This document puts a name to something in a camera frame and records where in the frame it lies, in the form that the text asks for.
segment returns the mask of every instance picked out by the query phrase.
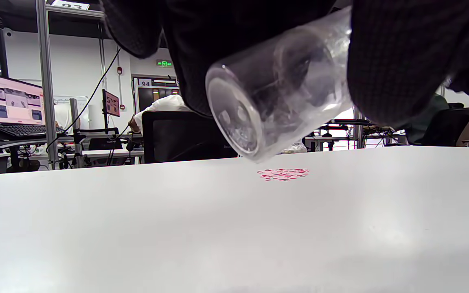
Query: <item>black office chair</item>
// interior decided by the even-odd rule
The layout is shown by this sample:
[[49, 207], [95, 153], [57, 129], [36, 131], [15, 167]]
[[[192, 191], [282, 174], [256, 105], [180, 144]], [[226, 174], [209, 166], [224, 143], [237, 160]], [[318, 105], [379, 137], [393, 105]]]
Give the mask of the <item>black office chair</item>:
[[417, 145], [455, 147], [468, 122], [468, 108], [442, 110], [434, 116], [424, 137], [417, 141]]
[[193, 112], [142, 114], [145, 163], [236, 157], [213, 119]]

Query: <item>person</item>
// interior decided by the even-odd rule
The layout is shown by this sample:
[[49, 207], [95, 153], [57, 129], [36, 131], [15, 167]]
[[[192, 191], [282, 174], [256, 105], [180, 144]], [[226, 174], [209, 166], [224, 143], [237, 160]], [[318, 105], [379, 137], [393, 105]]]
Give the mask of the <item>person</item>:
[[[322, 18], [335, 0], [101, 2], [108, 31], [133, 56], [154, 54], [164, 30], [186, 106], [210, 117], [204, 84], [212, 63]], [[351, 26], [348, 88], [373, 122], [408, 122], [447, 79], [469, 94], [469, 0], [354, 0]]]
[[159, 98], [153, 102], [151, 106], [135, 114], [131, 118], [130, 122], [128, 122], [128, 126], [133, 133], [143, 133], [142, 114], [145, 111], [190, 111], [190, 109], [186, 106], [186, 104], [184, 104], [184, 100], [180, 95], [173, 94], [164, 98]]

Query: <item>computer monitor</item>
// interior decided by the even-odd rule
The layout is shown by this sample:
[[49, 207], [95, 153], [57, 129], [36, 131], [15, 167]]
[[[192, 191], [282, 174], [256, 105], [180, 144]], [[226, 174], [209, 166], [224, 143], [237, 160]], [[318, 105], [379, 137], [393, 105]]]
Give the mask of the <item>computer monitor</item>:
[[43, 88], [0, 76], [0, 123], [44, 125]]
[[119, 98], [115, 95], [110, 94], [108, 91], [103, 90], [103, 105], [104, 105], [104, 115], [113, 115], [116, 117], [121, 116], [119, 112]]

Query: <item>green exit sign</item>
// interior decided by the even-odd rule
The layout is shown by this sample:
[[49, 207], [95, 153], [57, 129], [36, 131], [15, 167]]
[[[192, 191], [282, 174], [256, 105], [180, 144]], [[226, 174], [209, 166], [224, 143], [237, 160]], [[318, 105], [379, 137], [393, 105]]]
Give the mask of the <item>green exit sign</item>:
[[157, 60], [158, 67], [173, 68], [173, 62], [171, 60]]

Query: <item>metal pole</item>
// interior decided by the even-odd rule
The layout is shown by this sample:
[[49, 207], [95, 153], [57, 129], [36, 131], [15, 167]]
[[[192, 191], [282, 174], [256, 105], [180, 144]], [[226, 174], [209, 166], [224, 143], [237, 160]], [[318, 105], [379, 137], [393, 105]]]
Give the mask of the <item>metal pole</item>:
[[[121, 66], [121, 54], [117, 55], [117, 67]], [[121, 84], [121, 74], [117, 74], [119, 76], [119, 103], [123, 105], [123, 86]]]
[[50, 169], [55, 170], [57, 161], [57, 138], [54, 111], [54, 87], [52, 83], [52, 64], [50, 63], [50, 36], [48, 34], [48, 12], [44, 0], [35, 0], [37, 10], [37, 35], [39, 36], [39, 54], [41, 55], [41, 78], [43, 80], [44, 111], [46, 122], [46, 142]]
[[[73, 120], [79, 114], [79, 111], [77, 110], [77, 100], [74, 99], [74, 98], [70, 99], [70, 110], [71, 110], [72, 122], [74, 122], [73, 128], [72, 128], [73, 129], [73, 135], [74, 135], [74, 137], [76, 137], [75, 135], [77, 133], [79, 133], [79, 129], [81, 128], [81, 121], [80, 121], [80, 119], [77, 119], [76, 121]], [[82, 144], [82, 142], [74, 144], [74, 147], [75, 147], [75, 160], [77, 162], [77, 168], [82, 168], [83, 167], [83, 165], [82, 165], [82, 146], [81, 146], [81, 144]]]
[[[101, 71], [102, 75], [104, 75], [104, 72], [106, 72], [106, 57], [104, 56], [103, 28], [101, 24], [97, 24], [97, 26], [99, 27], [99, 33], [101, 34], [99, 36], [99, 54], [101, 54]], [[108, 78], [106, 76], [103, 78], [102, 87], [103, 90], [108, 90]]]
[[[363, 119], [363, 115], [356, 107], [354, 107], [354, 119]], [[357, 141], [358, 149], [365, 148], [365, 140], [363, 139], [362, 125], [354, 125], [354, 139]]]

